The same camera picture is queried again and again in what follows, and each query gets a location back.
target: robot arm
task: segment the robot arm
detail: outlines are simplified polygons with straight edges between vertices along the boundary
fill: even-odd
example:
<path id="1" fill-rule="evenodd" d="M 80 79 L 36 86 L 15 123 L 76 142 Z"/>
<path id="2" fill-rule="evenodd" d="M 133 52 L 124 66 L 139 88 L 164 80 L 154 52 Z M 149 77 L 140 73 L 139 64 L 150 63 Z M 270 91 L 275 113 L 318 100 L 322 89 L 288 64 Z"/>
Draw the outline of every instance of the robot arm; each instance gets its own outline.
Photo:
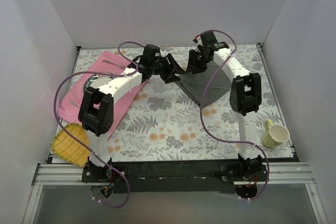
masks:
<path id="1" fill-rule="evenodd" d="M 175 74 L 203 72 L 208 62 L 214 61 L 222 65 L 230 54 L 228 45 L 225 42 L 217 42 L 213 33 L 203 34 L 195 42 L 197 47 L 195 50 L 190 50 L 186 71 L 177 64 L 171 54 L 162 57 L 159 47 L 146 45 L 143 55 L 133 60 L 139 59 L 138 73 L 129 77 L 111 79 L 98 89 L 89 87 L 85 91 L 79 121 L 87 130 L 90 147 L 100 158 L 106 162 L 110 160 L 106 133 L 113 123 L 113 106 L 124 94 L 149 79 L 153 74 L 159 74 L 165 83 L 180 81 Z M 125 74 L 134 71 L 132 64 L 128 67 L 124 71 Z M 240 140 L 257 144 L 256 113 L 261 104 L 260 75 L 250 73 L 234 57 L 229 58 L 222 70 L 232 82 L 230 104 L 238 118 Z M 100 108 L 94 108 L 93 104 L 98 103 L 100 103 Z M 242 176 L 252 177 L 258 170 L 261 170 L 261 157 L 255 146 L 241 144 L 238 159 L 239 173 Z M 89 161 L 95 166 L 104 167 L 93 155 L 90 156 Z"/>

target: white enclosure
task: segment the white enclosure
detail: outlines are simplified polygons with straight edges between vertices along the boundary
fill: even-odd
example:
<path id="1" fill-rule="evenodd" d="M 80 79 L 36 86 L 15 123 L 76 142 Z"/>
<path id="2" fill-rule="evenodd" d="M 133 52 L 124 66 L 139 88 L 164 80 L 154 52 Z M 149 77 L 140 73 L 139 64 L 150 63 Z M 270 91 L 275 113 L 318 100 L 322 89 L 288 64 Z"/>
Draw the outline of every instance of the white enclosure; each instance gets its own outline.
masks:
<path id="1" fill-rule="evenodd" d="M 211 28 L 239 44 L 263 42 L 285 0 L 51 0 L 76 46 L 125 40 L 186 46 Z"/>
<path id="2" fill-rule="evenodd" d="M 265 54 L 295 148 L 315 173 L 335 223 L 336 0 L 287 0 L 265 41 Z"/>
<path id="3" fill-rule="evenodd" d="M 55 135 L 54 94 L 75 56 L 50 0 L 0 0 L 0 223 L 23 220 Z"/>
<path id="4" fill-rule="evenodd" d="M 265 42 L 294 145 L 311 163 L 333 223 L 335 6 L 336 0 L 0 0 L 0 223 L 23 220 L 36 165 L 55 135 L 54 94 L 71 73 L 75 45 L 191 45 L 207 29 L 238 44 Z"/>

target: yellow cup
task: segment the yellow cup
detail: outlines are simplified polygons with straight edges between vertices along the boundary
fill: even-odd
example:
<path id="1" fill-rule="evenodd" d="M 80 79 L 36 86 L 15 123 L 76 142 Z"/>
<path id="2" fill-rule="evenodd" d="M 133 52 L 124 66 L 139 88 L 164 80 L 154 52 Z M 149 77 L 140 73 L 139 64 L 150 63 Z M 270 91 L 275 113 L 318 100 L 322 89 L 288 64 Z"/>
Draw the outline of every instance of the yellow cup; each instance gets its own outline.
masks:
<path id="1" fill-rule="evenodd" d="M 268 148 L 275 148 L 289 140 L 289 131 L 286 127 L 273 124 L 271 119 L 265 121 L 265 130 L 263 144 Z"/>

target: floral tablecloth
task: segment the floral tablecloth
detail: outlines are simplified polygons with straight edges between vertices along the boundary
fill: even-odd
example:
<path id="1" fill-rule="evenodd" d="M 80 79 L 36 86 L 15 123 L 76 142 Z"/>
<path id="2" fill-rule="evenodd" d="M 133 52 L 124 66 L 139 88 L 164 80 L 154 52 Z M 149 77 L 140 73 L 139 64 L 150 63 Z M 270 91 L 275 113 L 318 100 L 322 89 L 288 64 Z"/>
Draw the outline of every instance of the floral tablecloth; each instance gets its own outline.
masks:
<path id="1" fill-rule="evenodd" d="M 165 47 L 186 68 L 190 47 Z M 87 70 L 105 49 L 81 50 L 75 72 Z M 117 50 L 108 50 L 118 54 Z M 141 54 L 140 48 L 123 49 L 128 57 Z M 236 59 L 262 81 L 262 104 L 257 115 L 259 143 L 265 119 L 282 124 L 276 100 L 267 79 L 262 59 L 255 45 L 238 46 Z M 76 76 L 72 85 L 79 79 Z M 229 92 L 203 109 L 208 129 L 217 137 L 238 140 L 238 122 L 229 105 Z M 136 97 L 128 113 L 109 139 L 114 162 L 237 158 L 239 144 L 220 143 L 203 130 L 199 107 L 174 83 L 165 84 L 153 76 Z M 292 157 L 289 143 L 272 150 L 268 157 Z"/>

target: cup handle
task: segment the cup handle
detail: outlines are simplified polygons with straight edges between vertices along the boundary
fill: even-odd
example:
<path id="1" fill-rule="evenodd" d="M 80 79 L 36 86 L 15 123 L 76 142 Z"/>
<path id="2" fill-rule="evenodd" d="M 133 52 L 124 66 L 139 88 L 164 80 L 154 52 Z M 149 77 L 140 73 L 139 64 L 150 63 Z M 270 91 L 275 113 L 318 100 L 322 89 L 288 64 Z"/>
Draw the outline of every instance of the cup handle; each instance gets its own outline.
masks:
<path id="1" fill-rule="evenodd" d="M 271 119 L 267 119 L 267 120 L 265 121 L 265 129 L 266 129 L 266 131 L 268 131 L 269 128 L 270 128 L 272 125 L 273 125 L 273 121 L 272 121 Z"/>

